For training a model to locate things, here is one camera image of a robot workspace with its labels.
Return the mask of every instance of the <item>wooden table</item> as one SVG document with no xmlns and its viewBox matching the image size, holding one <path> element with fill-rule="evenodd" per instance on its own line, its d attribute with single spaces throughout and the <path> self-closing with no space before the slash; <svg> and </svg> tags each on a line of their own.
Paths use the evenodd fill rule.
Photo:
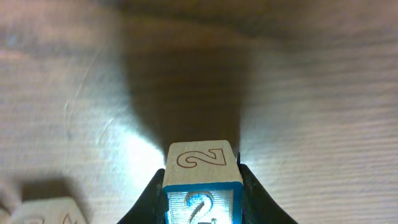
<svg viewBox="0 0 398 224">
<path fill-rule="evenodd" d="M 0 172 L 23 200 L 70 194 L 116 223 L 172 142 L 227 139 L 299 223 L 398 223 L 398 1 L 0 13 Z"/>
</svg>

